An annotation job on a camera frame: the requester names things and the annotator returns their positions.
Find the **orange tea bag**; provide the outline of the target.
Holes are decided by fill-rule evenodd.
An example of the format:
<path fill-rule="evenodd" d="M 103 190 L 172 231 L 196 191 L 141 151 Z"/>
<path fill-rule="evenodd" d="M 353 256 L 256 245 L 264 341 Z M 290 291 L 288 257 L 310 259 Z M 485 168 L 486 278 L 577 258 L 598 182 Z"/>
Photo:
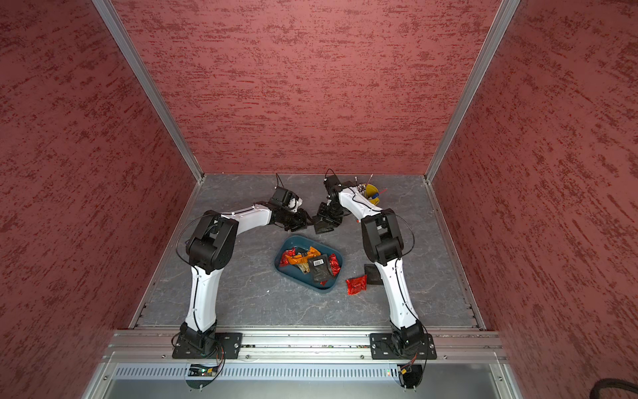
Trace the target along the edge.
<path fill-rule="evenodd" d="M 290 259 L 291 265 L 304 264 L 308 263 L 309 259 L 313 259 L 315 257 L 321 256 L 322 254 L 315 249 L 314 247 L 310 247 L 310 249 L 305 253 L 297 253 L 294 257 Z"/>

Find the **red tea bag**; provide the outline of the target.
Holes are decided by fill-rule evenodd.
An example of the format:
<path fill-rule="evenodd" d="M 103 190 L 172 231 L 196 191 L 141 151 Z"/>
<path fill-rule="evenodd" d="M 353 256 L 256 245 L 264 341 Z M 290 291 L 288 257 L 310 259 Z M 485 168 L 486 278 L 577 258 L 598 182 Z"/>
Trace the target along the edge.
<path fill-rule="evenodd" d="M 295 248 L 284 250 L 279 261 L 279 267 L 285 267 L 290 264 L 290 259 L 297 254 Z"/>
<path fill-rule="evenodd" d="M 347 283 L 347 294 L 350 296 L 360 294 L 360 292 L 367 290 L 366 275 L 347 279 L 346 283 Z"/>
<path fill-rule="evenodd" d="M 340 262 L 339 262 L 339 260 L 338 260 L 338 258 L 337 258 L 337 256 L 335 254 L 331 254 L 329 256 L 329 263 L 330 263 L 331 274 L 332 274 L 332 276 L 334 278 L 336 278 L 338 276 L 338 274 L 340 274 L 342 267 L 341 267 Z"/>

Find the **black yellow oolong tea bag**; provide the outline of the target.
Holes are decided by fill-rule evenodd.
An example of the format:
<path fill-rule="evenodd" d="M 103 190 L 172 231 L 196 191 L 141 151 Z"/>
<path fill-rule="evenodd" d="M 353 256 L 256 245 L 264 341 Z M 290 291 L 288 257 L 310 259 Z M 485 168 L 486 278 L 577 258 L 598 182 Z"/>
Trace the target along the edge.
<path fill-rule="evenodd" d="M 304 274 L 309 274 L 310 273 L 310 268 L 308 263 L 304 263 L 304 264 L 297 264 L 297 267 L 304 273 Z"/>

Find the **black tea bag with label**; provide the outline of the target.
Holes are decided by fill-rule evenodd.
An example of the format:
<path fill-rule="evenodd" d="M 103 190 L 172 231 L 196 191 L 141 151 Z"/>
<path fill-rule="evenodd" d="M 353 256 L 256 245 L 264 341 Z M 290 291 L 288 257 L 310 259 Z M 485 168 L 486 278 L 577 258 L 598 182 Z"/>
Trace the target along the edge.
<path fill-rule="evenodd" d="M 330 271 L 329 257 L 327 255 L 322 254 L 321 256 L 309 259 L 308 265 L 314 283 L 325 284 L 333 278 Z"/>

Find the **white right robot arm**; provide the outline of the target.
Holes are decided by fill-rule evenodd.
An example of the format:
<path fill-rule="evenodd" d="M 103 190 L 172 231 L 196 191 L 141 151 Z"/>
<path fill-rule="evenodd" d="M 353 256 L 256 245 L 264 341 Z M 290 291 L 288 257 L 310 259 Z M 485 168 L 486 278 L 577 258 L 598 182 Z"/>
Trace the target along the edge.
<path fill-rule="evenodd" d="M 402 357 L 414 354 L 426 341 L 425 329 L 411 302 L 403 271 L 404 241 L 392 209 L 372 204 L 355 186 L 341 183 L 327 188 L 327 206 L 347 210 L 362 228 L 362 243 L 380 273 L 390 309 L 393 350 Z"/>

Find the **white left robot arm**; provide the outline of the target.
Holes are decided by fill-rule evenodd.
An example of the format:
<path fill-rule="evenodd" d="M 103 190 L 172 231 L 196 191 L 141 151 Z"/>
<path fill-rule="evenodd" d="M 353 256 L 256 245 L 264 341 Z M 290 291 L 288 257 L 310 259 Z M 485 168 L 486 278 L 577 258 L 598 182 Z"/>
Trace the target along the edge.
<path fill-rule="evenodd" d="M 285 231 L 304 229 L 312 217 L 300 207 L 288 208 L 266 202 L 249 208 L 219 213 L 206 211 L 185 244 L 191 267 L 189 310 L 180 326 L 179 338 L 201 352 L 214 340 L 217 325 L 216 299 L 224 268 L 231 261 L 237 237 L 251 229 L 277 225 Z"/>

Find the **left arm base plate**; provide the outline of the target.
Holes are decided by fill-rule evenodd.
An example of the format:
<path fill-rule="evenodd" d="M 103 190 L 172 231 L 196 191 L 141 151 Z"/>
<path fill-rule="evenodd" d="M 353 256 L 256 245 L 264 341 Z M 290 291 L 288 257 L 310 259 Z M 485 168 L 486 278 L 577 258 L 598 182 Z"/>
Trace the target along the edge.
<path fill-rule="evenodd" d="M 214 332 L 200 334 L 197 332 L 179 332 L 173 345 L 173 359 L 188 360 L 235 360 L 239 356 L 243 335 L 240 332 Z"/>

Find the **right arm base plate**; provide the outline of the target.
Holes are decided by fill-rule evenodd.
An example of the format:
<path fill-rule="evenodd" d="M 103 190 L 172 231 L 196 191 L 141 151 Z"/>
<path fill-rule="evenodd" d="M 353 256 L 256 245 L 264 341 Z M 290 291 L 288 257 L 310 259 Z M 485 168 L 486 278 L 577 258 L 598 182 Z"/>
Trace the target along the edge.
<path fill-rule="evenodd" d="M 436 360 L 438 355 L 433 336 L 426 333 L 418 343 L 401 345 L 391 333 L 372 333 L 369 336 L 373 360 Z"/>

